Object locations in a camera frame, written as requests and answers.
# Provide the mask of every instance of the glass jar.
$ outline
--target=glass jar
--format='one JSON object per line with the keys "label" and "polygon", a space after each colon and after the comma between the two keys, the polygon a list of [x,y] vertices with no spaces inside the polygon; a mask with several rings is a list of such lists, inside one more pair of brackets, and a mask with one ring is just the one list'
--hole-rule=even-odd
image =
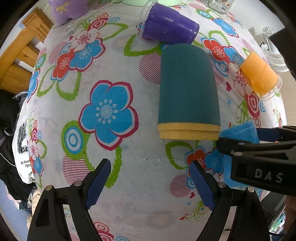
{"label": "glass jar", "polygon": [[235,0],[209,0],[208,6],[214,11],[226,14]]}

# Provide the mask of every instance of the mint green plate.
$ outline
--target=mint green plate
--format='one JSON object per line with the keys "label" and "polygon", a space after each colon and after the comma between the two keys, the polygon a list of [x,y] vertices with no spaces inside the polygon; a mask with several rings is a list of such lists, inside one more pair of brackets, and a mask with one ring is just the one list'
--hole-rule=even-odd
{"label": "mint green plate", "polygon": [[[147,0],[122,0],[123,3],[134,6],[144,6]],[[181,3],[181,0],[158,0],[158,3],[165,6],[175,6]]]}

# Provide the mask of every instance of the metal screw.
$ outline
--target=metal screw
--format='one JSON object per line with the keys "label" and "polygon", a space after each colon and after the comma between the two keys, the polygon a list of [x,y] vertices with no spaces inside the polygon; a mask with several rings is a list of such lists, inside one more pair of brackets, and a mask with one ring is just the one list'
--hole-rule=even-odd
{"label": "metal screw", "polygon": [[82,184],[82,181],[78,180],[74,182],[74,186],[79,187]]}
{"label": "metal screw", "polygon": [[242,152],[235,152],[234,155],[235,155],[235,156],[242,156],[243,153],[242,153]]}
{"label": "metal screw", "polygon": [[220,182],[220,183],[218,183],[218,185],[221,188],[226,188],[226,184],[224,182]]}
{"label": "metal screw", "polygon": [[45,187],[46,191],[50,191],[51,189],[52,189],[52,185],[48,185],[48,186]]}
{"label": "metal screw", "polygon": [[248,191],[253,193],[253,192],[255,192],[255,189],[252,187],[248,187]]}

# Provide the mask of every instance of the purple plush toy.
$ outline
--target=purple plush toy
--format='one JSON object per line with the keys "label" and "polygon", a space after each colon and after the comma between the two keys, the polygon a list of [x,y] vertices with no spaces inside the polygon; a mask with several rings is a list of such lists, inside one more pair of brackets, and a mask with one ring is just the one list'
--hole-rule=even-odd
{"label": "purple plush toy", "polygon": [[87,13],[89,0],[48,0],[52,8],[52,16],[58,26],[63,25],[71,18],[79,18]]}

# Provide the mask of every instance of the wooden chair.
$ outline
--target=wooden chair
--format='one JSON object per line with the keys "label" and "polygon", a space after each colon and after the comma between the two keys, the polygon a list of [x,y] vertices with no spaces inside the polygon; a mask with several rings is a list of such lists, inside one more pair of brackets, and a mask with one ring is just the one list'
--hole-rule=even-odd
{"label": "wooden chair", "polygon": [[7,47],[0,57],[0,89],[12,93],[19,93],[29,88],[32,73],[21,66],[14,64],[19,59],[34,67],[39,50],[30,44],[36,37],[44,40],[53,24],[39,9],[35,8],[23,21],[25,28],[21,30],[15,40]]}

